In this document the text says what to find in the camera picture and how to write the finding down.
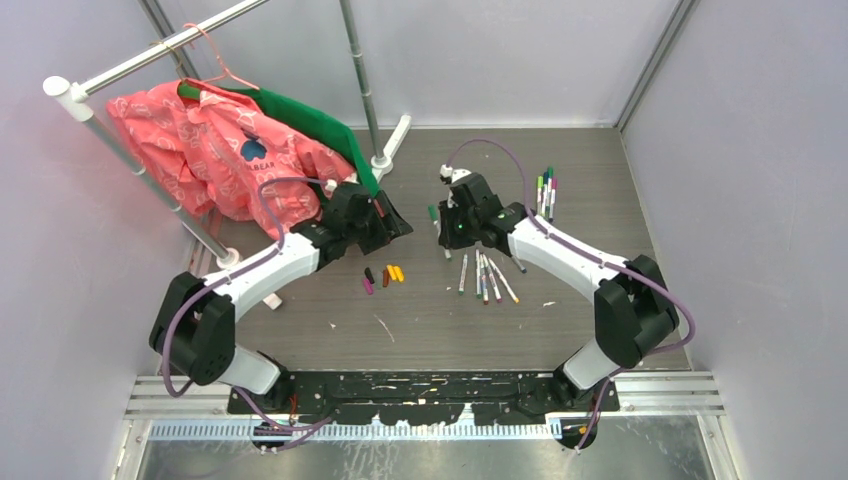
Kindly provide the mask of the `green-end marker pen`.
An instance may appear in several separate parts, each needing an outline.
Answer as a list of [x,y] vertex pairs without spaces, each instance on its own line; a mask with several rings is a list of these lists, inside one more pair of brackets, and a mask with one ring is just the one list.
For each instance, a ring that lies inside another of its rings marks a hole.
[[461,262],[460,276],[458,281],[458,295],[462,296],[465,293],[465,285],[468,271],[468,253],[464,252]]

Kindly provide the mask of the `yellow pen cap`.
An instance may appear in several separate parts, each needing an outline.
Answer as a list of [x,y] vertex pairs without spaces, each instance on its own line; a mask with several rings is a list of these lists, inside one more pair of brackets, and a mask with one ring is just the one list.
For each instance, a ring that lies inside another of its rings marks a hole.
[[405,275],[404,275],[402,269],[397,265],[393,265],[392,270],[395,274],[396,281],[399,282],[399,283],[404,283],[405,282]]

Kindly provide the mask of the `blue-end marker pen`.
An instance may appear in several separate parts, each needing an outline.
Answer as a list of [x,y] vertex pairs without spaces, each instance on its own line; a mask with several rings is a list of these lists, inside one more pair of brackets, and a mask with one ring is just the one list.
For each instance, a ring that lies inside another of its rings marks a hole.
[[527,268],[523,265],[523,263],[519,259],[512,257],[511,261],[522,274],[527,273]]

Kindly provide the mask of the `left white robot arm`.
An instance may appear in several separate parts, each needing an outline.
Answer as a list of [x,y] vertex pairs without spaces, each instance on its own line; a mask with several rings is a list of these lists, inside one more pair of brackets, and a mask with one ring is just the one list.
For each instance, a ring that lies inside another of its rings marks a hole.
[[279,241],[232,268],[203,278],[189,272],[166,291],[149,336],[165,370],[197,385],[215,382],[252,393],[269,413],[285,409],[291,385],[273,359],[237,344],[237,322],[266,297],[343,257],[356,245],[368,255],[412,233],[383,191],[359,184],[336,188],[319,219],[294,225]]

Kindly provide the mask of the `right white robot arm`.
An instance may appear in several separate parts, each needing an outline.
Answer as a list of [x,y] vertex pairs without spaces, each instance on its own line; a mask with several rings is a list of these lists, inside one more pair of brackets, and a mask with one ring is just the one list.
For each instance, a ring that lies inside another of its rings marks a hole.
[[485,178],[442,167],[449,188],[438,205],[438,242],[449,250],[476,244],[535,265],[583,295],[594,309],[594,336],[554,372],[558,403],[582,409],[594,386],[637,366],[680,322],[658,264],[608,254],[565,234],[520,202],[503,205]]

